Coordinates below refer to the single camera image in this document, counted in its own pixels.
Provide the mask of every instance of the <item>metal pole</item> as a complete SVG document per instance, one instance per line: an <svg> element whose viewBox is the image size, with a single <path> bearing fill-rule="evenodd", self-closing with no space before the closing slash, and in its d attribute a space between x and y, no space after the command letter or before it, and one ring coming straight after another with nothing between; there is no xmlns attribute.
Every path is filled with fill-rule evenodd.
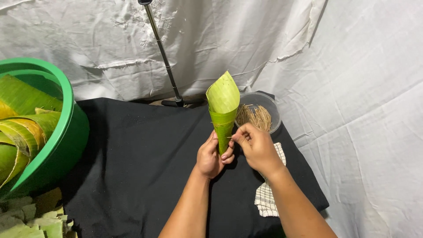
<svg viewBox="0 0 423 238"><path fill-rule="evenodd" d="M166 70L168 71L170 82L172 83L172 88L173 88L173 91L175 92L176 104L179 104L182 102L182 97L179 94L178 88L176 87L175 81L173 79L172 70L170 69L168 57L166 56L165 49L163 48L162 40L160 39L159 30L157 29L156 22L154 21L153 13L151 12L151 8L149 4L144 5L144 8L146 9L148 19L150 20L150 23L151 23L151 28L153 28L153 32L156 37L157 44L159 45L160 52L162 53L163 61L165 62Z"/></svg>

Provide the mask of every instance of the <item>dish towel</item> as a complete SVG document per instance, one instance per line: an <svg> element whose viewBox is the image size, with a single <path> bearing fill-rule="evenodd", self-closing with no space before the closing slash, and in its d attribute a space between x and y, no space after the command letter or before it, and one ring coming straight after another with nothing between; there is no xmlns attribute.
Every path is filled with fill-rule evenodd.
<svg viewBox="0 0 423 238"><path fill-rule="evenodd" d="M282 160L283 164L286 165L285 154L283 153L280 143L273 144L275 146L276 152L279 155L279 158ZM270 189L269 184L267 183L267 178L260 174L265 182L255 191L255 201L254 204L257 206L258 211L261 216L278 216L275 199L273 198L272 190Z"/></svg>

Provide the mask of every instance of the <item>black cloth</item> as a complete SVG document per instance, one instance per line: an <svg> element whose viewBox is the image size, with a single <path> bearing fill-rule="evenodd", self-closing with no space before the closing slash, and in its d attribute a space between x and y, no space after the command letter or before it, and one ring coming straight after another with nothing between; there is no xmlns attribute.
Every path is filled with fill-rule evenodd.
<svg viewBox="0 0 423 238"><path fill-rule="evenodd" d="M207 107L152 106L98 98L78 102L90 121L79 163L61 182L66 214L80 238L157 237L213 126ZM298 186L319 210L327 208L312 170L281 124L272 134ZM264 182L237 146L236 159L210 186L210 238L256 237L280 228L254 205Z"/></svg>

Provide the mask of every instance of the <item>human hand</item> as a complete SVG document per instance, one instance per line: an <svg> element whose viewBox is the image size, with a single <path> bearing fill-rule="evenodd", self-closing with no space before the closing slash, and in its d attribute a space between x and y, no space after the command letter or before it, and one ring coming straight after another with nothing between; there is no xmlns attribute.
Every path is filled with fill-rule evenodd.
<svg viewBox="0 0 423 238"><path fill-rule="evenodd" d="M232 154L234 142L229 141L228 149L222 156L217 149L217 134L213 130L207 141L198 149L195 168L206 178L213 179L223 169L225 164L232 163L235 156Z"/></svg>
<svg viewBox="0 0 423 238"><path fill-rule="evenodd" d="M265 177L269 178L281 168L285 168L268 132L258 129L251 123L245 123L232 135L232 139L242 147L251 168Z"/></svg>

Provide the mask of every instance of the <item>green plastic tub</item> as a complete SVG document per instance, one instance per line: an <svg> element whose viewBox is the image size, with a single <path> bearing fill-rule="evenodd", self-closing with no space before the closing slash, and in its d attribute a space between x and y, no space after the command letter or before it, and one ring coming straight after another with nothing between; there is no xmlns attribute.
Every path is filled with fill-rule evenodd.
<svg viewBox="0 0 423 238"><path fill-rule="evenodd" d="M0 189L0 199L36 195L55 185L81 157L90 130L87 116L74 101L68 78L53 64L34 58L7 59L0 61L0 77L5 74L63 100L63 108L44 148L20 176Z"/></svg>

